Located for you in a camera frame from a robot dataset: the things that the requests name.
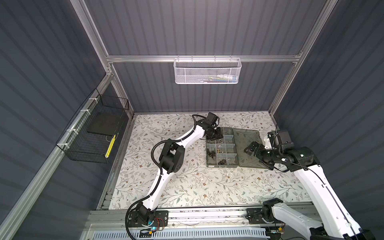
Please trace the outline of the black hex bolt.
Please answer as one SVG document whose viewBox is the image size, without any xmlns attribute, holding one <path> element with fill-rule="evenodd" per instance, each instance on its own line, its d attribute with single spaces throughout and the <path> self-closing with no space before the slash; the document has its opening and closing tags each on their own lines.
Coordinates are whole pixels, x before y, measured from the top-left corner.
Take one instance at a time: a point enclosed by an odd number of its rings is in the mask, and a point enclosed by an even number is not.
<svg viewBox="0 0 384 240">
<path fill-rule="evenodd" d="M 207 155 L 209 155 L 210 158 L 215 158 L 216 157 L 216 152 L 215 151 L 207 152 Z"/>
</svg>

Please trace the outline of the translucent green organizer box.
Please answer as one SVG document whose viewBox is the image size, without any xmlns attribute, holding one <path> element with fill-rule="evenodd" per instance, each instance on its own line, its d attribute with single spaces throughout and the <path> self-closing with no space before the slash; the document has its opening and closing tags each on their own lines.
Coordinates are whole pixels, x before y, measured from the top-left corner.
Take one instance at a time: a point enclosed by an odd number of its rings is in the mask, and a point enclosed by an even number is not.
<svg viewBox="0 0 384 240">
<path fill-rule="evenodd" d="M 206 141 L 206 161 L 207 166 L 211 168 L 252 168 L 252 169 L 266 169 L 267 167 L 262 164 L 255 156 L 249 156 L 244 153 L 244 149 L 251 142 L 258 142 L 261 144 L 259 150 L 263 150 L 263 141 L 260 132 L 257 130 L 237 129 L 237 128 L 221 128 L 223 138 L 216 141 Z M 219 153 L 217 148 L 225 146 L 226 152 Z M 216 157 L 210 158 L 207 152 L 215 151 Z M 226 165 L 218 165 L 221 160 L 226 160 Z"/>
</svg>

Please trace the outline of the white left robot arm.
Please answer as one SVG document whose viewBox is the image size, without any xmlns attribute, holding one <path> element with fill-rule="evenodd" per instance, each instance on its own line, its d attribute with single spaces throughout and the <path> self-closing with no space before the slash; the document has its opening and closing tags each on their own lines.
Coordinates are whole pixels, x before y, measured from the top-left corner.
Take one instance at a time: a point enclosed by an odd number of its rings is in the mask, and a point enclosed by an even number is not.
<svg viewBox="0 0 384 240">
<path fill-rule="evenodd" d="M 193 127 L 181 137 L 160 141 L 153 147 L 151 159 L 158 167 L 158 173 L 148 195 L 139 200 L 135 208 L 135 213 L 145 225 L 153 222 L 161 194 L 173 175 L 181 169 L 187 148 L 203 137 L 208 140 L 221 138 L 219 122 L 217 116 L 209 115 L 195 121 Z"/>
</svg>

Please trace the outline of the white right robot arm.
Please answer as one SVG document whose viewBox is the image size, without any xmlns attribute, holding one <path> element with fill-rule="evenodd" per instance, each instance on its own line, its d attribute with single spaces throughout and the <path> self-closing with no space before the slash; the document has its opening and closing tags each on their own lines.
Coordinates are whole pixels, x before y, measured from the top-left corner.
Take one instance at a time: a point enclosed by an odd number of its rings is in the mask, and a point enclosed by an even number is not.
<svg viewBox="0 0 384 240">
<path fill-rule="evenodd" d="M 274 198 L 263 202 L 258 213 L 266 223 L 283 222 L 307 240 L 373 240 L 374 234 L 364 230 L 349 214 L 327 180 L 316 155 L 307 147 L 295 148 L 293 143 L 264 145 L 251 142 L 244 150 L 254 155 L 269 170 L 276 164 L 284 165 L 288 172 L 306 189 L 320 221 L 313 220 L 292 209 L 282 200 Z"/>
</svg>

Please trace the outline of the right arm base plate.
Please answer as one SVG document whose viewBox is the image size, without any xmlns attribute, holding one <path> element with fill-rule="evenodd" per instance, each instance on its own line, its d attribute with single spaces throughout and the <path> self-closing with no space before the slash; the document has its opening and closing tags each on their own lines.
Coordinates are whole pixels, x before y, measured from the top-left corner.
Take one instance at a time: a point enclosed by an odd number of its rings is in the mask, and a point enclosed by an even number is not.
<svg viewBox="0 0 384 240">
<path fill-rule="evenodd" d="M 286 225 L 284 222 L 277 220 L 269 208 L 247 208 L 246 212 L 246 219 L 250 224 Z"/>
</svg>

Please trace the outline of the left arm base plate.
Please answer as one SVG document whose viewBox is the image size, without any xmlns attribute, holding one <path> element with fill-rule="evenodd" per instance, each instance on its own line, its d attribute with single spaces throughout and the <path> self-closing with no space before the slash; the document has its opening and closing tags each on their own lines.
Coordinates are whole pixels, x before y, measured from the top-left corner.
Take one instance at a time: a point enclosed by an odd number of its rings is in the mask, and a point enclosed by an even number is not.
<svg viewBox="0 0 384 240">
<path fill-rule="evenodd" d="M 140 213 L 139 211 L 130 211 L 126 220 L 126 226 L 129 228 L 139 227 L 166 227 L 168 225 L 169 211 L 151 211 Z"/>
</svg>

